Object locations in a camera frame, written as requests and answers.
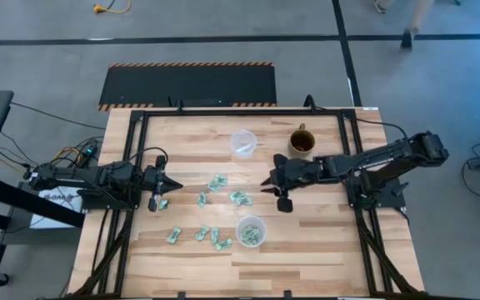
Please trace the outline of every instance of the shoe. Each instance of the shoe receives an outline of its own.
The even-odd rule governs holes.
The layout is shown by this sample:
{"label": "shoe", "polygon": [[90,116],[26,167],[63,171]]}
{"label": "shoe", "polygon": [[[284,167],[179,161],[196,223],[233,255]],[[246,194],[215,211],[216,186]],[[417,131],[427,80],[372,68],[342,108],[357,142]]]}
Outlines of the shoe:
{"label": "shoe", "polygon": [[401,48],[402,49],[412,49],[413,48],[413,39],[414,35],[410,30],[405,30],[401,39]]}
{"label": "shoe", "polygon": [[373,6],[375,7],[375,9],[377,10],[378,13],[385,13],[387,11],[386,8],[382,7],[379,4],[378,0],[373,0]]}

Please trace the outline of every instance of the orange and black hazard stripe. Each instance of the orange and black hazard stripe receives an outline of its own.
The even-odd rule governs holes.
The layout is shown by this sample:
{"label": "orange and black hazard stripe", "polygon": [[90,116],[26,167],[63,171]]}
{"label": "orange and black hazard stripe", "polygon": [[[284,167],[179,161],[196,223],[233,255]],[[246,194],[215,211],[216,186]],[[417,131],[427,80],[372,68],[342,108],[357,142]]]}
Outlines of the orange and black hazard stripe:
{"label": "orange and black hazard stripe", "polygon": [[[241,103],[233,103],[232,106],[234,108],[269,108],[269,107],[276,107],[276,103],[255,103],[255,102],[241,102]],[[98,109],[100,112],[108,112],[113,108],[152,108],[153,104],[101,104],[99,105]]]}
{"label": "orange and black hazard stripe", "polygon": [[272,62],[152,62],[112,63],[109,68],[122,67],[230,67],[230,66],[273,66]]}

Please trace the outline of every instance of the clear plastic cup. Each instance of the clear plastic cup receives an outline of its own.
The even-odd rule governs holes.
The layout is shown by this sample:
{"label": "clear plastic cup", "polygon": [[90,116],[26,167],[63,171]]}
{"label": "clear plastic cup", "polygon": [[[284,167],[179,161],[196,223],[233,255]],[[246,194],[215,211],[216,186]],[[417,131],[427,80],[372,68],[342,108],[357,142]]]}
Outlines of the clear plastic cup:
{"label": "clear plastic cup", "polygon": [[257,147],[257,137],[247,130],[231,136],[231,150],[239,158],[250,158]]}
{"label": "clear plastic cup", "polygon": [[[260,229],[260,232],[262,234],[262,237],[261,237],[260,241],[255,245],[247,245],[241,239],[242,230],[249,225],[253,225],[253,226],[257,227],[258,229]],[[237,234],[238,242],[241,243],[244,247],[256,248],[256,247],[259,247],[260,245],[262,245],[264,243],[264,241],[266,241],[266,223],[260,217],[246,216],[246,217],[241,218],[240,221],[238,221],[237,228],[236,228],[235,232]]]}

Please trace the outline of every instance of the brown liquid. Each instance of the brown liquid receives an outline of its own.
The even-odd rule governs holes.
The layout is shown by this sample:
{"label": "brown liquid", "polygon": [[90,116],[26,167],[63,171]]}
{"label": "brown liquid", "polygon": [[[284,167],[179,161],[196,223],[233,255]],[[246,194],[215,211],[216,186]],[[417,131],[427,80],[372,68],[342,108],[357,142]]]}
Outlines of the brown liquid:
{"label": "brown liquid", "polygon": [[296,132],[290,137],[292,146],[298,151],[309,151],[314,147],[313,138],[305,132]]}

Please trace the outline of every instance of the wooden tabletop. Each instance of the wooden tabletop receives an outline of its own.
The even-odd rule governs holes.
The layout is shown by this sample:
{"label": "wooden tabletop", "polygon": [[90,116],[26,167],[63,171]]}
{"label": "wooden tabletop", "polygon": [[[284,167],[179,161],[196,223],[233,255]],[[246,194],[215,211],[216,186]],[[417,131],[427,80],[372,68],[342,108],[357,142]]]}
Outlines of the wooden tabletop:
{"label": "wooden tabletop", "polygon": [[[110,112],[100,165],[122,159],[130,112]],[[359,108],[357,116],[380,121],[377,110]],[[337,119],[331,116],[150,117],[145,147],[167,151],[166,173],[184,188],[165,194],[170,205],[160,212],[149,212],[150,195],[142,195],[132,225],[122,296],[176,297],[184,291],[188,297],[277,297],[288,289],[298,297],[368,295],[355,217],[343,185],[314,185],[292,191],[294,211],[289,214],[277,210],[272,194],[259,192],[259,184],[273,168],[273,154],[288,153],[290,134],[301,123],[316,138],[311,156],[343,153]],[[138,126],[132,153],[138,142]],[[366,150],[386,144],[383,127],[362,122],[359,127]],[[258,138],[257,149],[249,159],[234,157],[229,148],[231,135],[241,129]],[[349,124],[347,132],[353,141]],[[146,152],[143,166],[154,164],[156,155]],[[216,173],[228,177],[228,186],[209,192],[207,182]],[[238,189],[253,198],[252,207],[231,203],[228,194]],[[200,192],[207,193],[204,208],[197,205]],[[387,255],[415,288],[423,289],[406,220],[393,209],[377,211]],[[103,213],[94,211],[86,216],[70,292],[90,275]],[[238,220],[250,214],[267,224],[266,242],[258,248],[241,246],[234,233]],[[232,247],[217,252],[210,233],[202,242],[197,241],[194,236],[202,225],[220,228],[220,240],[231,238]],[[166,238],[174,227],[181,228],[182,233],[172,245]],[[373,253],[372,258],[377,289],[383,290]],[[108,291],[113,290],[117,261],[115,257],[112,262]]]}

